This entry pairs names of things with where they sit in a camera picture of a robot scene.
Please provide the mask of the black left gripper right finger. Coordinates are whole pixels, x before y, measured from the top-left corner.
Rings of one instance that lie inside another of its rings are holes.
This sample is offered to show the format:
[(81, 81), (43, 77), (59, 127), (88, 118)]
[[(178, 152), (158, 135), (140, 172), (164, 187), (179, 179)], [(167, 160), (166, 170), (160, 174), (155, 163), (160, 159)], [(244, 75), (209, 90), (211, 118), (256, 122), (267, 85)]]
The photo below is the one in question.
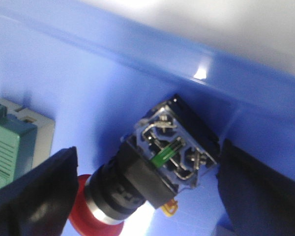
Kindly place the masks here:
[(295, 181), (223, 143), (218, 192), (238, 236), (295, 236)]

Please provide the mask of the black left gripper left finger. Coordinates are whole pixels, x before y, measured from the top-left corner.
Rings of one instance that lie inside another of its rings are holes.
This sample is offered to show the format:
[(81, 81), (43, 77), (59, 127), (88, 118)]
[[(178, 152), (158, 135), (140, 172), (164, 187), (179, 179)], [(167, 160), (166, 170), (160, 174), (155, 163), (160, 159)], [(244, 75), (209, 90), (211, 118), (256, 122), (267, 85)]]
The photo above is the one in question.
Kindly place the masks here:
[(78, 191), (77, 150), (64, 148), (0, 189), (0, 236), (59, 236)]

